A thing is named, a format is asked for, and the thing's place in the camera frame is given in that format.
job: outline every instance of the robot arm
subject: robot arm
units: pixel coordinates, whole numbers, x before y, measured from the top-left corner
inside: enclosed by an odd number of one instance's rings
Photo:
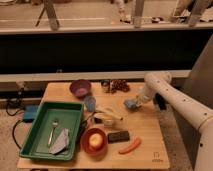
[[[150,72],[136,103],[146,103],[159,93],[201,134],[195,171],[213,170],[213,111],[193,98],[173,88],[169,72]]]

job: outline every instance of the wooden board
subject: wooden board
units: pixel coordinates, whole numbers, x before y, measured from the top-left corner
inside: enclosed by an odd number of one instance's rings
[[[49,83],[42,101],[81,101],[69,91],[71,83]],[[128,93],[103,93],[100,83],[92,83],[92,95],[97,105],[111,108],[123,116],[123,121],[116,121],[115,128],[105,129],[111,131],[128,130],[130,138],[142,139],[142,144],[131,153],[120,155],[118,150],[130,142],[114,143],[108,145],[107,154],[102,158],[92,158],[80,148],[76,149],[73,160],[69,162],[33,161],[19,158],[18,168],[61,168],[61,169],[168,169],[169,159],[161,134],[160,125],[156,116],[153,102],[144,104],[139,110],[131,112],[123,104],[125,99],[132,99],[139,93],[143,83],[129,83],[131,91]]]

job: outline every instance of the metal spoon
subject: metal spoon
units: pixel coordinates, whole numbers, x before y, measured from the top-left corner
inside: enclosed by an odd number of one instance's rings
[[[49,140],[48,140],[48,143],[47,143],[47,146],[50,147],[51,145],[51,142],[52,142],[52,138],[53,138],[53,134],[54,134],[54,131],[55,131],[55,128],[58,126],[58,119],[55,118],[53,123],[52,123],[52,131],[50,133],[50,137],[49,137]]]

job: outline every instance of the floor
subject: floor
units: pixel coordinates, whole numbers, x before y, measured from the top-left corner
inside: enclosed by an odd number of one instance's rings
[[[156,110],[158,111],[157,115],[171,164],[171,168],[169,170],[160,171],[192,171],[173,116],[172,108],[167,105],[167,110],[159,110],[156,106]],[[0,170],[2,171],[20,171],[16,168],[19,149],[15,145],[11,133],[13,125],[21,118],[22,113],[12,117],[7,115],[5,109],[0,110]],[[23,142],[29,127],[30,124],[22,123],[16,128],[15,135],[19,144]]]
[[[35,27],[43,8],[42,4],[16,3],[3,6],[1,5],[2,1],[7,0],[0,0],[0,29],[49,27],[46,13],[44,13],[39,26]],[[177,0],[146,0],[142,22],[151,23],[152,17],[162,17],[165,22],[168,22],[176,3]],[[133,8],[132,4],[132,0],[128,0],[128,3],[125,4],[126,14],[129,17]],[[71,0],[68,3],[54,4],[54,9],[60,27],[63,28],[126,25],[120,22],[118,8],[115,3],[111,4],[110,0]],[[213,18],[213,9],[206,10],[205,17]]]

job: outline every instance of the green tray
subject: green tray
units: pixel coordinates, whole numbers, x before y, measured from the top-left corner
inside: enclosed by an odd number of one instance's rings
[[[31,159],[71,160],[75,152],[82,116],[83,104],[81,103],[43,102],[39,106],[37,117],[25,139],[20,156]],[[57,155],[49,153],[47,146],[52,122],[55,118],[59,120],[59,126],[55,128],[52,142],[55,142],[62,128],[67,128],[70,131],[68,149]]]

